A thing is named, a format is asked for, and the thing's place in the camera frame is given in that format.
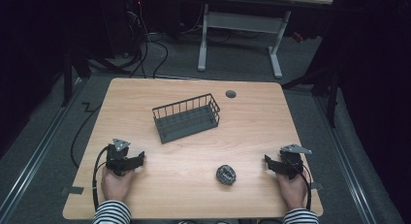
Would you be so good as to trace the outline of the dark grey wire basket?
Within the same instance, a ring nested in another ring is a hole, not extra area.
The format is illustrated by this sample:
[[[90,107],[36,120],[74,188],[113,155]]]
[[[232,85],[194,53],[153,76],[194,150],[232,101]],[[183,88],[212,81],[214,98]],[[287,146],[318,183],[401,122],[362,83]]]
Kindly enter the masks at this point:
[[[152,109],[162,144],[216,128],[219,112],[220,108],[210,93]]]

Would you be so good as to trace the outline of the black metal stand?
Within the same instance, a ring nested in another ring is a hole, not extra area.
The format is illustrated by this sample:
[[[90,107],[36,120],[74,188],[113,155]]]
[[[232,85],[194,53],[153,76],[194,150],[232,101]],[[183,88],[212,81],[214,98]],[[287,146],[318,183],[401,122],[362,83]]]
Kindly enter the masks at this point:
[[[334,116],[335,107],[337,105],[337,88],[339,79],[340,67],[332,66],[324,69],[317,70],[315,72],[308,73],[295,80],[291,80],[285,84],[282,84],[283,89],[290,89],[299,84],[312,84],[311,94],[315,97],[326,96],[328,103],[326,105],[326,117],[327,121],[332,128],[335,127]]]
[[[98,56],[84,48],[69,48],[64,54],[64,93],[63,107],[67,107],[73,97],[73,71],[76,71],[81,79],[89,79],[91,77],[91,69],[88,66],[88,60],[92,59],[98,64],[104,66],[109,71],[125,74],[128,72],[118,66],[110,63],[103,57]]]

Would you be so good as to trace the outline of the metal floor rail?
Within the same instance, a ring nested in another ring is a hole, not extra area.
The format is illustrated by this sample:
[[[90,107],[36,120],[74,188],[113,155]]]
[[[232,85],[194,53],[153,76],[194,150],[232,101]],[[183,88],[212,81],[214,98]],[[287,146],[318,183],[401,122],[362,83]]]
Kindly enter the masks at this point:
[[[332,145],[336,154],[337,163],[343,173],[344,179],[347,183],[351,197],[356,205],[363,224],[376,224],[375,216],[370,208],[370,205],[365,196],[364,190],[349,162],[348,156],[343,148],[341,139],[338,137],[337,131],[330,124],[327,116],[326,102],[322,98],[314,97],[314,102],[319,110],[328,132],[332,138]]]
[[[71,109],[64,107],[63,82],[29,115],[0,159],[0,224],[61,224],[75,168],[70,140],[62,135]]]

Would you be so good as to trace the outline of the white-framed desk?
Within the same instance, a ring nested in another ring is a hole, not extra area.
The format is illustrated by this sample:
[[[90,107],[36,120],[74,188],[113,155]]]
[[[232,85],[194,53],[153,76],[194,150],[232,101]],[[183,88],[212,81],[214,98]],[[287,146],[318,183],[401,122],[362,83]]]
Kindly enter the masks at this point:
[[[307,5],[331,5],[332,0],[258,0],[278,1],[280,4],[307,4]],[[269,59],[274,76],[282,78],[277,51],[289,22],[291,10],[286,9],[282,17],[252,16],[246,14],[224,13],[210,11],[208,4],[204,4],[202,41],[199,51],[198,70],[206,69],[207,55],[207,31],[209,28],[238,30],[256,33],[267,33],[276,36],[273,45],[268,47]]]

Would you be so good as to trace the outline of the person's left hand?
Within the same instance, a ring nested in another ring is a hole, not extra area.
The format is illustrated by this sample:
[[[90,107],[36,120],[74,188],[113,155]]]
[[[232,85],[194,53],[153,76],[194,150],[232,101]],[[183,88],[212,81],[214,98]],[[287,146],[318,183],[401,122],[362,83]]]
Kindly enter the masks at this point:
[[[117,176],[105,167],[102,171],[102,191],[107,201],[125,202],[131,188],[135,172],[127,171],[123,176]]]

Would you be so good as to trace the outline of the grey steel wool scrubber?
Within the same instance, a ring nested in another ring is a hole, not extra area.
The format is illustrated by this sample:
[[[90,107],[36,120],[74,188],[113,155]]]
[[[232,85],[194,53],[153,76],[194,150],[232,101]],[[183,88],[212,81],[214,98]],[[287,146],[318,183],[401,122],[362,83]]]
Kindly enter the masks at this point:
[[[216,178],[224,185],[233,185],[237,180],[237,174],[231,166],[222,165],[216,171]]]

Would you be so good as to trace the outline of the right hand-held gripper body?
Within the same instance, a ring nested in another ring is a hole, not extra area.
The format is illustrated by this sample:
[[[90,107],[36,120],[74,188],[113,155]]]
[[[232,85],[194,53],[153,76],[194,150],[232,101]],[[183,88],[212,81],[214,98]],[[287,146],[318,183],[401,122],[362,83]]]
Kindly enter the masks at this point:
[[[303,172],[303,154],[311,154],[312,150],[302,147],[298,144],[289,144],[282,146],[280,149],[280,159],[286,167],[285,175],[289,179],[294,179],[296,175]]]

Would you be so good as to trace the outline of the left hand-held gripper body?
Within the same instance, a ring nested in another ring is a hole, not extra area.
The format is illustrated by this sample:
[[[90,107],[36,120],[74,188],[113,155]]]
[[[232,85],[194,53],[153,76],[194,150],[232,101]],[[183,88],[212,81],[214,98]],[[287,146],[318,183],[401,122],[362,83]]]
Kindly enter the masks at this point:
[[[125,161],[130,143],[120,139],[113,139],[107,147],[106,167],[116,176],[123,176],[126,172]]]

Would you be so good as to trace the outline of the black computer tower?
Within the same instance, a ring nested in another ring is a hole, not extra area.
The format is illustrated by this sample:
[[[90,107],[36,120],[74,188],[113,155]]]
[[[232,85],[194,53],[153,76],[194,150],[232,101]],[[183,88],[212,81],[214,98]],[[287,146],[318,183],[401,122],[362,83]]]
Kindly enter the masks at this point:
[[[140,19],[134,0],[100,0],[111,51],[127,58],[139,48]]]

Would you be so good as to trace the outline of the person's right hand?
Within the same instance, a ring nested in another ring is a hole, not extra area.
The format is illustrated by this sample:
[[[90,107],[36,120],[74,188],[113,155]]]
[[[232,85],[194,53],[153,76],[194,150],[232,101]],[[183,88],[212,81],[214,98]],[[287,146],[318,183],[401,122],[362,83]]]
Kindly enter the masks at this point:
[[[289,210],[295,208],[304,208],[304,200],[307,194],[307,188],[302,176],[295,176],[288,179],[282,174],[276,175],[281,195]]]

